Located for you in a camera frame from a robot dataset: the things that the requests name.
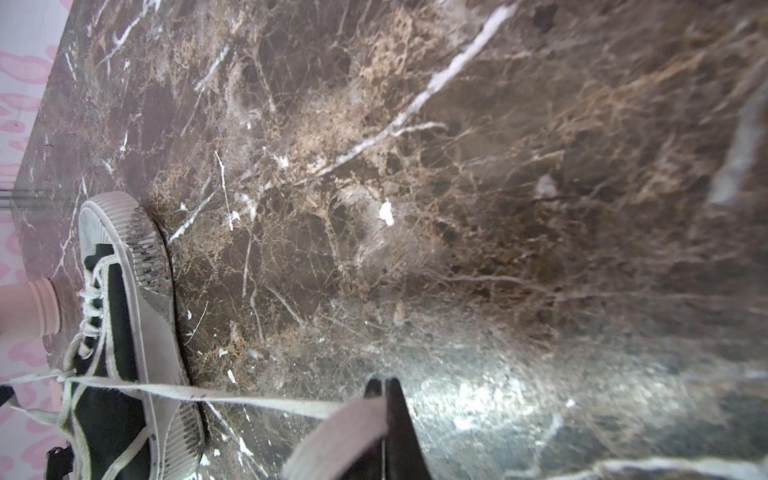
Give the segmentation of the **white shoelace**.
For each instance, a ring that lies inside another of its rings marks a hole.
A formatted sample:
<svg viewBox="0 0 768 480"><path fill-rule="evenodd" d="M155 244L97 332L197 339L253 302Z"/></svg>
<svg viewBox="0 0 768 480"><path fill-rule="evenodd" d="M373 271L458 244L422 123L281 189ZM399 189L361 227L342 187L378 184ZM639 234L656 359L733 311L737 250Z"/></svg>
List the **white shoelace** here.
<svg viewBox="0 0 768 480"><path fill-rule="evenodd" d="M15 387L36 381L34 375L2 385L9 391L10 408L64 434L72 452L64 475L192 478L203 455L200 403L245 404L320 419L283 467L285 479L338 479L364 450L387 435L383 396L332 404L140 381L123 268L108 255L86 271L84 280L84 319L62 370L50 374L61 387L59 411L23 409L18 403Z"/></svg>

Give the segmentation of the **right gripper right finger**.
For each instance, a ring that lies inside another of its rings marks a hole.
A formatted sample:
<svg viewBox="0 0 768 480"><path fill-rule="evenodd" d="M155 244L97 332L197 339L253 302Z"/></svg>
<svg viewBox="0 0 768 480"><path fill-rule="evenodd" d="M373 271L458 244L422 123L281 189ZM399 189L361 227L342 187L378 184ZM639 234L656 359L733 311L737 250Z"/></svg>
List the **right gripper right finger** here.
<svg viewBox="0 0 768 480"><path fill-rule="evenodd" d="M432 476L397 378L385 382L388 433L384 440L384 478L387 480L431 480Z"/></svg>

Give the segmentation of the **black white sneaker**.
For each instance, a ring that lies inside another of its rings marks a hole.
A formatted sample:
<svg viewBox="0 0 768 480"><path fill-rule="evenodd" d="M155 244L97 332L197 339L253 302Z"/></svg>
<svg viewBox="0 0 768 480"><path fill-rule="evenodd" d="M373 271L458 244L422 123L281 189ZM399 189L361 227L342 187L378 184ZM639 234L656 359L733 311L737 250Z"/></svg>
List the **black white sneaker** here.
<svg viewBox="0 0 768 480"><path fill-rule="evenodd" d="M188 479L204 429L193 402L114 382L188 385L164 241L138 201L108 192L78 217L83 319L63 361L59 428L76 479Z"/></svg>

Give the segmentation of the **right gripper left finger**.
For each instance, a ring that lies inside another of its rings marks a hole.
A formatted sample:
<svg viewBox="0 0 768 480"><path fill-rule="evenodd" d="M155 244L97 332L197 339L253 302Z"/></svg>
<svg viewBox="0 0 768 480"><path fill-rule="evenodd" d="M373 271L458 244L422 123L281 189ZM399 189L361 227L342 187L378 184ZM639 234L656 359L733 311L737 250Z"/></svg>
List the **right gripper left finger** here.
<svg viewBox="0 0 768 480"><path fill-rule="evenodd" d="M381 397L383 384L379 379L370 379L364 391L365 398ZM341 480L380 480L383 466L383 441L372 443L363 454L340 477Z"/></svg>

